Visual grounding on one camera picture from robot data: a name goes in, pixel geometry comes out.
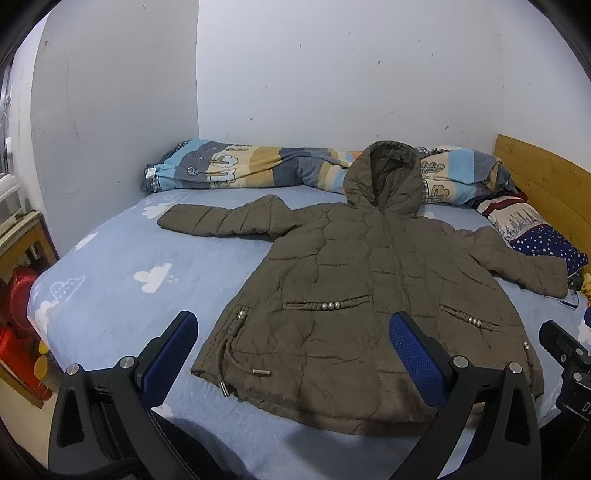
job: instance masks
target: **wooden furniture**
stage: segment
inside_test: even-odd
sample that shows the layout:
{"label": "wooden furniture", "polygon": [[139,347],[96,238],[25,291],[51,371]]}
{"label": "wooden furniture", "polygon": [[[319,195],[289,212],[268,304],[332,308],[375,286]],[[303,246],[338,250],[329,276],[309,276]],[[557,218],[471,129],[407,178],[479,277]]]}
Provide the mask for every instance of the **wooden furniture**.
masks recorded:
{"label": "wooden furniture", "polygon": [[[499,135],[495,155],[528,203],[576,248],[591,256],[591,173],[535,145]],[[589,265],[583,271],[591,273]]]}
{"label": "wooden furniture", "polygon": [[0,237],[0,272],[10,269],[35,244],[39,244],[50,265],[57,261],[56,253],[43,229],[42,218],[41,212],[30,212]]}
{"label": "wooden furniture", "polygon": [[[57,255],[47,238],[42,219],[41,212],[30,212],[0,237],[0,273],[11,270],[18,263],[18,259],[33,245],[40,247],[38,251],[43,253],[49,265],[56,263]],[[2,363],[0,363],[0,379],[36,407],[43,407],[43,402],[34,397]]]}

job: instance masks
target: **yellow cloth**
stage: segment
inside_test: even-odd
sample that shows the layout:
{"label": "yellow cloth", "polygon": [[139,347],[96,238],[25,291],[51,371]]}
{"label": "yellow cloth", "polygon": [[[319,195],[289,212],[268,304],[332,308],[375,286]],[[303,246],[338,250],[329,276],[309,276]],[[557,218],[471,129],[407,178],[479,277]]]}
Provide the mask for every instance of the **yellow cloth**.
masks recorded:
{"label": "yellow cloth", "polygon": [[586,273],[583,276],[583,286],[581,287],[581,293],[587,297],[591,303],[591,274]]}

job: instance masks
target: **drawstring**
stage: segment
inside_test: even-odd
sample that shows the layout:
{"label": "drawstring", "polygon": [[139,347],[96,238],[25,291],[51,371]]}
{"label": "drawstring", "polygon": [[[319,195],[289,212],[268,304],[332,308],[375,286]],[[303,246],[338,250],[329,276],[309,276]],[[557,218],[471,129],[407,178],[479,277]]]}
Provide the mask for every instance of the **drawstring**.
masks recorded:
{"label": "drawstring", "polygon": [[222,372],[222,361],[223,361],[224,353],[228,357],[228,360],[230,360],[230,362],[235,367],[239,368],[240,370],[242,370],[243,372],[245,372],[249,375],[257,375],[260,377],[270,377],[271,376],[271,372],[269,372],[269,370],[261,370],[259,368],[245,367],[238,360],[236,360],[236,358],[234,357],[234,354],[232,353],[232,341],[234,340],[234,337],[238,333],[238,330],[240,330],[240,328],[244,324],[245,319],[246,319],[246,312],[244,310],[241,310],[238,313],[238,315],[236,316],[236,318],[234,319],[234,321],[232,322],[232,324],[230,325],[230,328],[228,329],[228,333],[226,334],[226,336],[222,339],[222,341],[217,346],[217,351],[216,351],[217,377],[220,381],[219,385],[220,385],[220,388],[222,389],[223,396],[226,398],[228,398],[230,396],[230,392],[228,391],[228,386],[227,386],[226,382],[224,381],[223,372]]}

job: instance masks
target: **navy blue fabric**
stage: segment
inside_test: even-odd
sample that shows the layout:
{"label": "navy blue fabric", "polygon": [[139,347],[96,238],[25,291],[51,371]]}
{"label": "navy blue fabric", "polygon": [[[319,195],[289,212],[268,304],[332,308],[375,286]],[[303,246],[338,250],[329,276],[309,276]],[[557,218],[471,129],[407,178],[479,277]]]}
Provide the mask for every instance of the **navy blue fabric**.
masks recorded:
{"label": "navy blue fabric", "polygon": [[589,263],[587,254],[577,250],[550,225],[536,226],[510,244],[514,250],[525,255],[552,255],[564,258],[569,276]]}
{"label": "navy blue fabric", "polygon": [[423,401],[430,407],[441,410],[447,401],[447,389],[435,362],[400,315],[392,315],[388,333],[392,346]]}
{"label": "navy blue fabric", "polygon": [[146,408],[162,405],[187,355],[197,340],[195,315],[187,315],[142,378],[141,400]]}

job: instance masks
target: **yellow object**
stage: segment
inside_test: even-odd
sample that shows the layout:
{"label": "yellow object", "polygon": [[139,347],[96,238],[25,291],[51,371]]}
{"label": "yellow object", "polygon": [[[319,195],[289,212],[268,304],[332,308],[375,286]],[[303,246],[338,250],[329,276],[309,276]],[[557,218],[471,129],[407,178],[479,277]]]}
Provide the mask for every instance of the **yellow object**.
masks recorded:
{"label": "yellow object", "polygon": [[63,372],[56,365],[52,364],[45,355],[41,355],[33,367],[35,378],[53,393],[60,391],[60,383]]}
{"label": "yellow object", "polygon": [[43,380],[43,378],[49,372],[49,362],[46,356],[40,356],[37,361],[35,362],[35,366],[33,367],[33,375],[38,380]]}
{"label": "yellow object", "polygon": [[591,302],[591,274],[586,273],[583,276],[583,286],[581,287],[581,293],[585,295]]}
{"label": "yellow object", "polygon": [[42,355],[46,355],[48,351],[49,347],[43,340],[41,340],[41,342],[39,342],[39,353]]}

